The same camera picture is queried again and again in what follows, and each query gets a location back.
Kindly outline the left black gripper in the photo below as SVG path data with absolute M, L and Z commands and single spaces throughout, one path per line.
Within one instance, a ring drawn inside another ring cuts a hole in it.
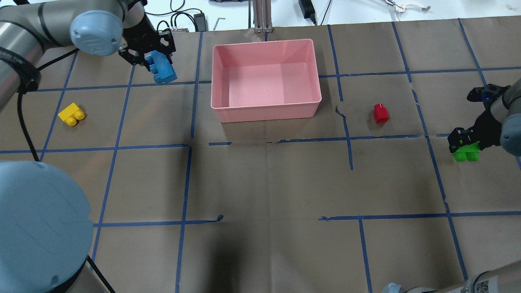
M 163 29 L 157 32 L 145 14 L 134 26 L 123 29 L 123 38 L 126 46 L 119 49 L 119 56 L 133 66 L 148 66 L 145 54 L 151 51 L 161 52 L 168 61 L 172 61 L 172 55 L 176 51 L 172 30 Z

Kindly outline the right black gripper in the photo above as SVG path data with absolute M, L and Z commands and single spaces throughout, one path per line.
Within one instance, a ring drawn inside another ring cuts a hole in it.
M 448 136 L 449 152 L 478 152 L 492 146 L 500 146 L 502 124 L 490 111 L 485 110 L 469 129 L 456 127 Z

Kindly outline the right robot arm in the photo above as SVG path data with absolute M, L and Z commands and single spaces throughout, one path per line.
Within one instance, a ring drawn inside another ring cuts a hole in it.
M 458 162 L 476 161 L 479 153 L 500 146 L 511 155 L 520 156 L 521 116 L 520 81 L 500 87 L 486 85 L 472 89 L 467 100 L 482 102 L 484 112 L 468 129 L 455 128 L 448 136 L 449 150 Z M 496 169 L 476 171 L 478 178 L 466 184 L 471 192 L 480 192 L 491 200 L 500 197 L 520 198 L 520 178 Z M 438 289 L 440 293 L 519 293 L 520 261 L 471 275 L 469 279 Z

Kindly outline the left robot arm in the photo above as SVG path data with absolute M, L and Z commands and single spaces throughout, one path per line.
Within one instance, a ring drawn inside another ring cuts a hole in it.
M 55 126 L 79 137 L 57 114 L 66 106 L 74 55 L 127 73 L 149 66 L 154 80 L 172 80 L 173 36 L 157 32 L 143 0 L 56 0 L 1 8 L 1 291 L 65 293 L 80 289 L 95 232 L 89 199 L 65 171 L 44 163 Z

